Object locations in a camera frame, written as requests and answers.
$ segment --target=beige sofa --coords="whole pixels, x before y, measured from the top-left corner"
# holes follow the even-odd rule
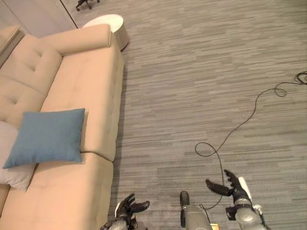
[[[0,230],[98,230],[107,221],[124,62],[108,25],[44,38],[0,31],[0,121],[85,108],[81,163],[38,164],[28,190],[0,185]]]

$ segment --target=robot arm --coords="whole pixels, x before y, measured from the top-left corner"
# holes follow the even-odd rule
[[[260,206],[255,210],[249,190],[245,183],[243,187],[246,187],[248,192],[242,188],[240,180],[230,171],[224,170],[225,174],[228,176],[228,180],[231,182],[231,189],[212,183],[210,180],[206,180],[207,187],[220,195],[232,196],[234,199],[234,206],[227,207],[226,213],[229,220],[236,220],[239,225],[240,230],[269,230],[270,228],[266,226]]]
[[[138,227],[134,213],[143,212],[149,207],[149,201],[134,203],[134,193],[121,201],[115,210],[115,220],[107,222],[100,230],[133,230]]]

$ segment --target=floor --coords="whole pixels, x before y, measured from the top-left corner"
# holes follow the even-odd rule
[[[217,157],[199,157],[195,144],[219,146],[261,91],[307,68],[306,0],[101,0],[80,12],[76,0],[64,2],[79,26],[123,15],[130,36],[109,218],[135,192],[151,202],[141,226],[179,230],[181,190],[196,205],[219,198],[205,186],[221,182]],[[287,96],[263,95],[219,152],[273,230],[306,230],[307,87],[283,87]],[[224,213],[231,204],[225,197],[208,211],[222,230],[237,229]]]

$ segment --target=blue pillow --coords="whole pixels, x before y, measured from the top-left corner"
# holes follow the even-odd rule
[[[3,168],[44,161],[81,162],[80,142],[85,109],[51,113],[24,113]]]

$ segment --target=sofa armrest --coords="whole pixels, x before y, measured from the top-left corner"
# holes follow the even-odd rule
[[[41,38],[62,56],[91,49],[110,47],[111,31],[107,24],[65,31]]]

